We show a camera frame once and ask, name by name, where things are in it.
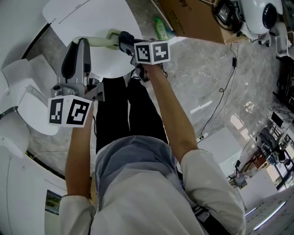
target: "marble floor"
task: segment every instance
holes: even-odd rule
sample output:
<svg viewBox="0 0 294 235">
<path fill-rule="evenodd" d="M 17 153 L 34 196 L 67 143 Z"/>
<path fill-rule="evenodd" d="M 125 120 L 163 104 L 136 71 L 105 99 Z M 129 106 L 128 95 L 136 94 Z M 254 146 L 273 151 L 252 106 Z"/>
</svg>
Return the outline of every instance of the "marble floor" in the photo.
<svg viewBox="0 0 294 235">
<path fill-rule="evenodd" d="M 154 7 L 144 8 L 148 17 L 156 15 Z M 131 7 L 144 38 L 155 36 L 153 23 L 146 24 L 142 14 Z M 60 66 L 66 47 L 51 28 L 41 36 L 28 55 L 32 59 L 43 54 L 55 72 Z M 257 42 L 240 41 L 232 44 L 238 57 L 238 67 L 233 74 L 222 102 L 203 133 L 209 135 L 223 127 L 228 127 L 236 140 L 245 147 L 241 161 L 246 162 L 255 148 L 251 137 L 259 132 L 267 120 L 270 104 L 274 101 L 272 92 L 276 90 L 279 76 L 279 61 L 275 58 L 275 47 L 267 48 Z M 171 46 L 171 62 L 164 64 L 168 80 L 189 117 L 197 137 L 201 135 L 207 121 L 218 105 L 222 93 L 233 72 L 230 45 L 184 39 Z M 150 82 L 145 83 L 151 99 L 158 104 Z M 55 136 L 46 136 L 31 129 L 29 151 L 45 164 L 64 174 L 67 151 L 71 139 L 71 129 L 61 128 Z M 91 134 L 91 171 L 95 165 L 96 138 Z"/>
</svg>

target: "green bottle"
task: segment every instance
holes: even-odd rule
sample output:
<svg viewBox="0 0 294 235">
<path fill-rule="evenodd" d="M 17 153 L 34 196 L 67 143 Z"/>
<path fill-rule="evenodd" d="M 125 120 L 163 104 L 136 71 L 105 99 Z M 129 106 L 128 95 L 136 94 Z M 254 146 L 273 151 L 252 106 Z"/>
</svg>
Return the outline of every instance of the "green bottle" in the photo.
<svg viewBox="0 0 294 235">
<path fill-rule="evenodd" d="M 167 31 L 164 26 L 164 22 L 158 17 L 154 18 L 156 21 L 156 33 L 159 40 L 168 40 Z"/>
</svg>

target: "white shirt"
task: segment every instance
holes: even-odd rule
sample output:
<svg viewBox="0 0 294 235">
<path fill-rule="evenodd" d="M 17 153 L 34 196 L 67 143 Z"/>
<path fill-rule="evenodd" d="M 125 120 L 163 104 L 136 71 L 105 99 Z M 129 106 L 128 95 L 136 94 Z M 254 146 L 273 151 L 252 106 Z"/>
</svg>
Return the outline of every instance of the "white shirt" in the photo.
<svg viewBox="0 0 294 235">
<path fill-rule="evenodd" d="M 211 154 L 188 152 L 181 170 L 185 191 L 206 207 L 231 234 L 245 233 L 239 195 L 229 185 Z M 60 203 L 62 235 L 194 235 L 205 234 L 187 200 L 159 172 L 122 170 L 109 185 L 101 211 L 82 196 Z"/>
</svg>

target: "gray sleeve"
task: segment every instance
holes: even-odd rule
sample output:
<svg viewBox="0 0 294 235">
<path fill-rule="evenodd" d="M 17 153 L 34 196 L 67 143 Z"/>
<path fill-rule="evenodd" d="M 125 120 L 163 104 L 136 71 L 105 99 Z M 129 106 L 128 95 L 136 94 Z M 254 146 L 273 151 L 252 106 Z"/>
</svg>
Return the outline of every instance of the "gray sleeve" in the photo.
<svg viewBox="0 0 294 235">
<path fill-rule="evenodd" d="M 205 150 L 185 154 L 181 162 L 185 191 L 199 206 L 209 209 L 231 234 L 245 233 L 245 212 L 239 195 L 221 168 Z"/>
<path fill-rule="evenodd" d="M 60 234 L 88 235 L 95 208 L 83 196 L 65 196 L 60 201 Z"/>
</svg>

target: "black strap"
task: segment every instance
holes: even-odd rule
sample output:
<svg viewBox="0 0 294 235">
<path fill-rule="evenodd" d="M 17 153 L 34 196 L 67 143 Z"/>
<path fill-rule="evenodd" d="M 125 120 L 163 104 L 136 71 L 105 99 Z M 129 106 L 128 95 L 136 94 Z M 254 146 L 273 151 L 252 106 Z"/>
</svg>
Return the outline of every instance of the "black strap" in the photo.
<svg viewBox="0 0 294 235">
<path fill-rule="evenodd" d="M 205 228 L 209 235 L 231 235 L 206 208 L 197 206 L 192 208 L 192 210 L 199 223 Z"/>
</svg>

